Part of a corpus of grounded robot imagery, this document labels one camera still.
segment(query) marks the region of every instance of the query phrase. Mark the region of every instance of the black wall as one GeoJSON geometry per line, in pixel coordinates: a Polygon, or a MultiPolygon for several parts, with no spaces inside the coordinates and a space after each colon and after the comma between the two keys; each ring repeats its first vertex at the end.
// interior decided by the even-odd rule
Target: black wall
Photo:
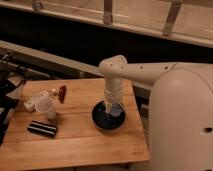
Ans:
{"type": "Polygon", "coordinates": [[[98,65],[123,54],[129,62],[213,63],[213,49],[0,8],[0,39],[98,65]]]}

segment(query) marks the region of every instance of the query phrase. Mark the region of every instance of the railing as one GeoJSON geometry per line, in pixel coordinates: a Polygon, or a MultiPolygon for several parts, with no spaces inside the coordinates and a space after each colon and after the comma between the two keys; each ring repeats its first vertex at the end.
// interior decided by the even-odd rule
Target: railing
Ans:
{"type": "Polygon", "coordinates": [[[213,48],[212,0],[0,0],[0,6],[213,48]]]}

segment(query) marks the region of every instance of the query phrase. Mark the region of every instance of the wooden plank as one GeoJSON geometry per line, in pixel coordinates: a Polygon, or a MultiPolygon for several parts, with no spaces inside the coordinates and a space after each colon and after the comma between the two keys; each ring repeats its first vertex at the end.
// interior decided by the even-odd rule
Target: wooden plank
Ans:
{"type": "Polygon", "coordinates": [[[98,130],[91,120],[94,105],[103,98],[104,79],[28,82],[0,148],[0,170],[28,170],[144,161],[149,152],[130,81],[124,81],[126,120],[113,131],[98,130]],[[47,122],[28,113],[23,100],[42,90],[67,86],[64,104],[55,99],[58,126],[55,138],[29,133],[31,120],[47,122]]]}
{"type": "Polygon", "coordinates": [[[145,144],[141,132],[116,136],[4,143],[0,148],[0,170],[143,161],[149,159],[145,144]]]}
{"type": "MultiPolygon", "coordinates": [[[[126,113],[126,120],[121,127],[110,132],[102,132],[98,130],[91,118],[91,114],[65,114],[57,116],[54,125],[58,127],[58,133],[55,139],[61,138],[76,138],[76,137],[94,137],[103,135],[116,135],[120,133],[131,133],[134,131],[141,131],[142,126],[140,118],[135,119],[137,113],[130,111],[126,113]]],[[[10,127],[5,136],[4,142],[11,141],[29,141],[29,140],[45,140],[47,137],[43,137],[37,134],[32,134],[27,131],[27,126],[32,120],[40,121],[43,123],[51,123],[47,121],[43,116],[36,117],[19,117],[15,121],[10,123],[10,127]]]]}

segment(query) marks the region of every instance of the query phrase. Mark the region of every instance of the red object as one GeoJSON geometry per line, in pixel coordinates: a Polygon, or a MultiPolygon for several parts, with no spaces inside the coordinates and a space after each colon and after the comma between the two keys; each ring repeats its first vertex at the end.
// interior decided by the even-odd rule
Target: red object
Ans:
{"type": "Polygon", "coordinates": [[[61,103],[64,103],[66,92],[67,92],[66,86],[61,86],[60,89],[59,89],[59,93],[58,93],[58,100],[61,103]]]}

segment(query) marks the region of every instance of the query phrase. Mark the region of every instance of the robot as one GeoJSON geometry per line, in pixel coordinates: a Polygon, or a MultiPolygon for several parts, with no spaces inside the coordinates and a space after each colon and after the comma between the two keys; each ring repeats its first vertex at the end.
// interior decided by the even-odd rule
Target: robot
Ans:
{"type": "Polygon", "coordinates": [[[122,104],[122,79],[152,86],[149,103],[151,171],[213,170],[213,65],[128,64],[103,60],[106,111],[122,104]]]}

